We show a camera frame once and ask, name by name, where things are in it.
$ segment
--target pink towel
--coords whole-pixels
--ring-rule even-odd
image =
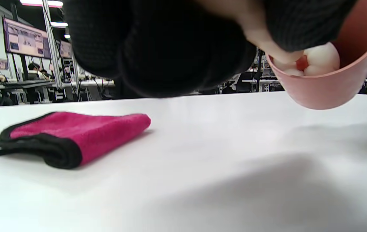
[[[0,156],[28,153],[60,169],[82,166],[141,134],[151,124],[145,114],[91,116],[48,113],[0,134]]]

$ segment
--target white table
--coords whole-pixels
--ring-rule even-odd
[[[367,232],[367,96],[334,110],[284,92],[0,107],[147,113],[139,139],[79,170],[0,157],[0,232]]]

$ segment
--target plastic cup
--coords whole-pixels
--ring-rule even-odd
[[[341,69],[324,75],[294,76],[269,65],[290,97],[303,107],[327,110],[350,101],[367,78],[367,0],[359,0],[345,20],[336,41]]]

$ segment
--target monitor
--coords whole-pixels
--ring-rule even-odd
[[[8,69],[7,59],[0,59],[0,70],[7,70],[7,69]]]
[[[5,17],[2,19],[6,53],[51,59],[49,40],[45,31]]]
[[[72,57],[72,45],[65,41],[60,41],[60,56],[62,58]]]

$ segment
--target hand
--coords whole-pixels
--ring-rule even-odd
[[[4,82],[5,81],[5,76],[0,75],[0,81]]]
[[[297,61],[303,51],[288,53],[273,40],[265,22],[265,10],[260,0],[195,0],[206,10],[238,22],[249,42],[282,63]]]

